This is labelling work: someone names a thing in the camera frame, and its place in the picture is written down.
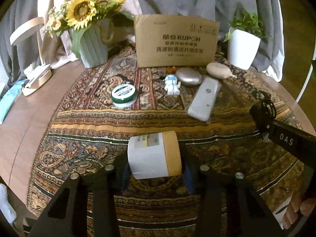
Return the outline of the right hand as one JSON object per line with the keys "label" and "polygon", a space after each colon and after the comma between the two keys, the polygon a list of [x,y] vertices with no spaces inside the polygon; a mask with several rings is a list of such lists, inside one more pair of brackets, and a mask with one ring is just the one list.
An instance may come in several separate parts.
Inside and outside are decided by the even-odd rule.
{"label": "right hand", "polygon": [[295,191],[291,196],[291,201],[287,206],[286,212],[282,219],[284,229],[289,229],[298,219],[298,213],[309,217],[315,208],[315,198],[303,200],[303,175],[301,175],[296,184]]}

